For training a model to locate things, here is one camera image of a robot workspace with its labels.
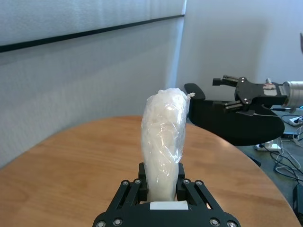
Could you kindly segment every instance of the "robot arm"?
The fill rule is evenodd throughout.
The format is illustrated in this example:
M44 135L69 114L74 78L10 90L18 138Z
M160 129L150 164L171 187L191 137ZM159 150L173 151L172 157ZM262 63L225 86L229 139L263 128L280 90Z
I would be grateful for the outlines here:
M213 79L213 86L228 85L236 87L235 101L223 104L224 111L248 111L250 105L281 105L291 109L303 105L303 82L287 81L283 84L271 82L254 84L245 77L235 78L224 75L222 79Z

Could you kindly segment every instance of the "round table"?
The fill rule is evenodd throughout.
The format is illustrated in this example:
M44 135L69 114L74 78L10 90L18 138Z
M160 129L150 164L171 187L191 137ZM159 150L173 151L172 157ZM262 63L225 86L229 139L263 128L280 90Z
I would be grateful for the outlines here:
M141 117L93 121L62 131L0 170L3 227L90 227L120 183L138 175ZM220 137L187 125L181 162L242 227L300 227L272 181Z

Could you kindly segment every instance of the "black stripe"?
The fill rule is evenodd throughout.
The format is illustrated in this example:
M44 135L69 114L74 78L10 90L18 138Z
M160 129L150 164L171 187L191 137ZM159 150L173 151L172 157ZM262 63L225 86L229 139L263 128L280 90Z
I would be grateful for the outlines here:
M27 48L27 47L32 47L32 46L39 46L39 45L43 45L43 44L50 44L50 43L59 42L59 41L63 41L63 40L79 38L79 37L87 36L87 35L94 35L94 34L99 34L99 33L103 33L103 32L114 31L114 30L123 29L123 28L127 28L127 27L149 24L149 23L157 22L157 21L161 21L161 20L174 19L174 18L178 18L178 17L184 17L184 14L171 16L171 17L162 17L162 18L157 18L157 19L152 19L152 20L145 20L145 21L130 23L130 24L126 24L126 25L106 27L106 28L101 28L101 29L96 29L96 30L91 30L91 31L86 31L86 32L78 32L78 33L69 34L69 35L60 35L60 36L55 36L55 37L50 37L50 38L45 38L45 39L38 39L38 40L33 40L33 41L27 41L27 42L22 42L22 43L17 43L17 44L4 45L4 46L0 46L0 53L18 50L18 49Z

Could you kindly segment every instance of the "power strip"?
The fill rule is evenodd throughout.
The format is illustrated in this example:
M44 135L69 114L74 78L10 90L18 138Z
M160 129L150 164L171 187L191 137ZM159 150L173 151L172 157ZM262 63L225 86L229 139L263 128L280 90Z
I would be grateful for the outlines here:
M254 149L258 150L258 151L268 151L268 150L270 150L270 151L280 151L281 150L280 146L277 145L276 143L273 143L270 147L267 148L267 150L264 147L260 147L259 144L255 145Z
M295 127L299 127L299 126L303 125L303 120L299 120L298 123L295 122L299 118L302 118L302 117L295 117L295 118L289 119L289 123Z

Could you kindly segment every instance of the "wrapped object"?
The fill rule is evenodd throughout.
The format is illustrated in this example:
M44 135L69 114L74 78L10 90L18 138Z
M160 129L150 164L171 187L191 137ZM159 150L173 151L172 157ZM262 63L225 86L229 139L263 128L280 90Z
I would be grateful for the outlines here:
M179 88L160 90L147 99L141 146L148 201L174 201L182 156L188 97Z

